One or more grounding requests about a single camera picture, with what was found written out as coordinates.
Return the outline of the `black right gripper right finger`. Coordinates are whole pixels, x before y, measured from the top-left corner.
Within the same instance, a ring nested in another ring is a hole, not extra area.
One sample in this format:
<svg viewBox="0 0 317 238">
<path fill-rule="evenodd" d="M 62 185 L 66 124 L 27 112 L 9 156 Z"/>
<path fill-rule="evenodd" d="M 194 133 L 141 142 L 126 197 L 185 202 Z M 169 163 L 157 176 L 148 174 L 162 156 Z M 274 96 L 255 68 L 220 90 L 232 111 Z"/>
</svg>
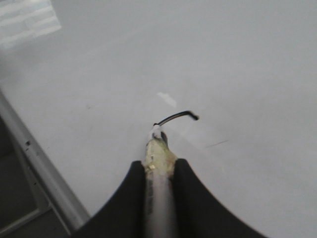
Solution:
<svg viewBox="0 0 317 238">
<path fill-rule="evenodd" d="M 185 159 L 177 159 L 172 180 L 181 238 L 263 238 L 223 206 Z"/>
</svg>

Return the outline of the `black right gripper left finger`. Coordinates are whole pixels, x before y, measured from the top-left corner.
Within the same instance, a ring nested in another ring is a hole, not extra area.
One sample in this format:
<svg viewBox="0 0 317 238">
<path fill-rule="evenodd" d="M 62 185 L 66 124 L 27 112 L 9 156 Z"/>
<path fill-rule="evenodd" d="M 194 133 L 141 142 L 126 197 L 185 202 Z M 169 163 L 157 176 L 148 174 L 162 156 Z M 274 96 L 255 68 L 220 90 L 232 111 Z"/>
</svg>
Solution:
<svg viewBox="0 0 317 238">
<path fill-rule="evenodd" d="M 146 178 L 141 161 L 133 161 L 109 201 L 72 238 L 142 238 Z"/>
</svg>

